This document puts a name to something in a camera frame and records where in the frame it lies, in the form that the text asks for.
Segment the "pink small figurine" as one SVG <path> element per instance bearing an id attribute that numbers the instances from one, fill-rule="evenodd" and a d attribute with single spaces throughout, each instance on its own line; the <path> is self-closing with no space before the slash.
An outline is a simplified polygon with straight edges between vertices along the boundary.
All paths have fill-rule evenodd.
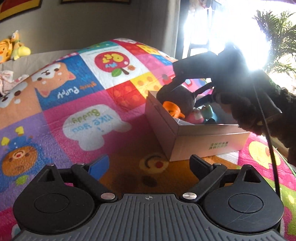
<path id="1" fill-rule="evenodd" d="M 193 125 L 216 124 L 215 113 L 210 105 L 203 105 L 200 108 L 193 108 L 185 121 Z"/>

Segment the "orange plastic hat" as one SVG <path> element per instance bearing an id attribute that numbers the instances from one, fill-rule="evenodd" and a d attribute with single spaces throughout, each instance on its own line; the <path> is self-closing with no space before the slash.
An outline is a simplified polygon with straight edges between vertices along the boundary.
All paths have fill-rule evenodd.
<path id="1" fill-rule="evenodd" d="M 174 118 L 185 118 L 185 115 L 181 113 L 180 108 L 173 102 L 164 101 L 163 108 Z"/>

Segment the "black plush toy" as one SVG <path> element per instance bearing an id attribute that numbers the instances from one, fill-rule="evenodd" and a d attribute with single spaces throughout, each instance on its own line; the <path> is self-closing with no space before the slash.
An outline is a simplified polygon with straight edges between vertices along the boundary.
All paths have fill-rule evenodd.
<path id="1" fill-rule="evenodd" d="M 194 93 L 182 85 L 174 87 L 171 84 L 164 85 L 156 95 L 161 103 L 170 101 L 176 104 L 180 109 L 192 109 L 195 103 Z"/>

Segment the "white potted palm plant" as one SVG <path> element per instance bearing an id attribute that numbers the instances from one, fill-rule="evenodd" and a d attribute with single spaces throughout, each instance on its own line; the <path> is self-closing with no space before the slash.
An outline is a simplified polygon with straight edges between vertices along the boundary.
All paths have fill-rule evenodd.
<path id="1" fill-rule="evenodd" d="M 269 44 L 266 72 L 295 74 L 295 13 L 283 11 L 274 14 L 272 11 L 256 11 L 253 19 L 265 34 Z"/>

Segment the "colourful cartoon play mat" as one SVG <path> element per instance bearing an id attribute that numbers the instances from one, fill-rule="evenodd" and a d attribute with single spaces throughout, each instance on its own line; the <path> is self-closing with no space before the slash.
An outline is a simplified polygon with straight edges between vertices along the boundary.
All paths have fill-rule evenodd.
<path id="1" fill-rule="evenodd" d="M 39 69 L 1 98 L 1 240 L 295 240 L 295 148 L 266 133 L 243 149 L 201 157 L 227 172 L 199 202 L 189 159 L 171 162 L 145 115 L 150 91 L 178 60 L 130 39 L 102 42 Z M 187 79 L 193 108 L 238 125 L 210 78 Z M 180 109 L 185 118 L 192 109 Z M 179 124 L 186 121 L 181 118 Z M 109 157 L 97 202 L 71 167 Z"/>

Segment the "white pink crumpled cloth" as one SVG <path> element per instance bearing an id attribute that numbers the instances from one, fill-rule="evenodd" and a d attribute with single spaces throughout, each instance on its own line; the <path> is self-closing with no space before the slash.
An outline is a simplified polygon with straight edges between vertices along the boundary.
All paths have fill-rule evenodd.
<path id="1" fill-rule="evenodd" d="M 0 73 L 0 93 L 1 96 L 6 95 L 10 90 L 12 90 L 19 83 L 28 78 L 29 75 L 23 74 L 20 77 L 14 79 L 14 72 L 10 70 L 4 70 Z"/>

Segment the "grey sofa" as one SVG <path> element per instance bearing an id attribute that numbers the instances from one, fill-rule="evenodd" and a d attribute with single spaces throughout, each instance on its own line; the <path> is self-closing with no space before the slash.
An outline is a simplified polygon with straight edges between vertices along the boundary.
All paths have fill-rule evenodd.
<path id="1" fill-rule="evenodd" d="M 19 78 L 23 74 L 32 75 L 39 69 L 55 62 L 56 60 L 71 55 L 77 50 L 60 50 L 52 52 L 44 52 L 31 54 L 25 57 L 20 57 L 18 60 L 9 60 L 1 63 L 1 71 L 12 71 L 13 78 Z"/>

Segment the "yellow green plush toy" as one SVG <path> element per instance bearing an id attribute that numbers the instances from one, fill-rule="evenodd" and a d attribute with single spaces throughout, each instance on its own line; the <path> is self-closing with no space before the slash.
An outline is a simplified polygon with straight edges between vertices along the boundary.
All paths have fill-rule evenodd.
<path id="1" fill-rule="evenodd" d="M 24 43 L 20 41 L 20 34 L 18 30 L 12 34 L 11 43 L 13 44 L 11 60 L 17 60 L 20 57 L 29 56 L 31 54 L 30 48 L 26 47 Z"/>

